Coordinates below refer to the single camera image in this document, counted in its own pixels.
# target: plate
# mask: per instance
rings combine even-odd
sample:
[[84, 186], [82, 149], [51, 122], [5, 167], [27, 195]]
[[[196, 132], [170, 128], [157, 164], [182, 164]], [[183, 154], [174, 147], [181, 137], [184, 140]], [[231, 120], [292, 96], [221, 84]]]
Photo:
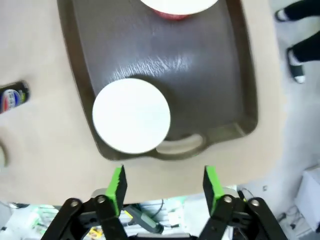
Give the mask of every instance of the plate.
[[202, 12], [218, 0], [141, 0], [148, 7], [166, 14], [190, 15]]
[[152, 84], [126, 78], [109, 83], [97, 95], [92, 118], [102, 140], [127, 154], [146, 153], [168, 134], [170, 109]]

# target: gray tile floor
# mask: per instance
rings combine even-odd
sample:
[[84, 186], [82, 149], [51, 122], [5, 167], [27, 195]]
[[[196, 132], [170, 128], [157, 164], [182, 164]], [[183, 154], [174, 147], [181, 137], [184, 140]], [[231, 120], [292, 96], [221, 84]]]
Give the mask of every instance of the gray tile floor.
[[[293, 2], [296, 1], [270, 0], [272, 13]], [[290, 78], [285, 62], [286, 48], [320, 31], [320, 17], [274, 24], [282, 62], [282, 86], [287, 98], [283, 155], [266, 177], [244, 187], [264, 198], [278, 215], [294, 204], [303, 170], [320, 164], [320, 61], [305, 64], [303, 85]]]
[[12, 209], [6, 203], [0, 203], [0, 229], [4, 227], [12, 215]]

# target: can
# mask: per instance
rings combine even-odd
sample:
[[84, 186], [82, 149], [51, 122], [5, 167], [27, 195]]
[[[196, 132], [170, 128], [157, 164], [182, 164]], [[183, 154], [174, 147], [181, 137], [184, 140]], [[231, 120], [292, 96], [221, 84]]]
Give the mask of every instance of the can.
[[0, 114], [24, 104], [29, 96], [29, 87], [25, 81], [0, 86]]

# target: white box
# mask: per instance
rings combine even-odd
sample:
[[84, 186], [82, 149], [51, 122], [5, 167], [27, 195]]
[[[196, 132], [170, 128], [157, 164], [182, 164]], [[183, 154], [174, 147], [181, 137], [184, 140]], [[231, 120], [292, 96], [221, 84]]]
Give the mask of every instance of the white box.
[[313, 231], [320, 226], [320, 166], [303, 172], [295, 205]]

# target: table surface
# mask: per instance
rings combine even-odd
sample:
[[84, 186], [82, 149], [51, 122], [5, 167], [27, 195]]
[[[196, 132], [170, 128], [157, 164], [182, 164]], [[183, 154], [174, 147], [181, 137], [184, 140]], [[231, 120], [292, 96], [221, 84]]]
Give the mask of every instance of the table surface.
[[7, 167], [0, 199], [61, 205], [106, 188], [124, 164], [125, 203], [202, 192], [205, 165], [224, 186], [266, 175], [281, 157], [285, 102], [280, 59], [268, 0], [243, 0], [258, 91], [259, 122], [244, 138], [219, 143], [183, 161], [137, 158], [113, 162], [97, 150], [89, 130], [62, 35], [55, 0], [4, 0], [0, 7], [0, 85], [24, 79], [30, 100], [0, 115]]

